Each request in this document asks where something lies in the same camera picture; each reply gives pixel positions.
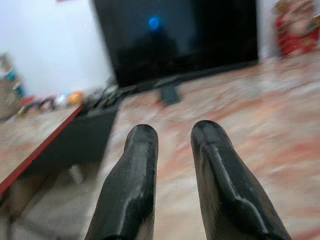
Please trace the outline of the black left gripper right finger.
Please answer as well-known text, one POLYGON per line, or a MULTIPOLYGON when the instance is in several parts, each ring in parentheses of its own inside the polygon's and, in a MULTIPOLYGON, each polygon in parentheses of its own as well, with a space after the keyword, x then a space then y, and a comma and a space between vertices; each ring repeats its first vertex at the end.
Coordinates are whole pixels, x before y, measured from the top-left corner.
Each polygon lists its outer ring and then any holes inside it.
POLYGON ((208 240, 291 239, 263 187, 218 123, 197 122, 190 140, 208 240))

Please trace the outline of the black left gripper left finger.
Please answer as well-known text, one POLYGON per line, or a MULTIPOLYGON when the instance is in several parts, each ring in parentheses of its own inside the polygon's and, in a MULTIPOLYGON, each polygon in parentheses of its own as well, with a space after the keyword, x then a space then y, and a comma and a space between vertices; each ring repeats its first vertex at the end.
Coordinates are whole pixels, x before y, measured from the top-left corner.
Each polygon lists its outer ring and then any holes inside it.
POLYGON ((136 125, 103 183, 87 240, 153 239, 157 162, 156 130, 148 124, 136 125))

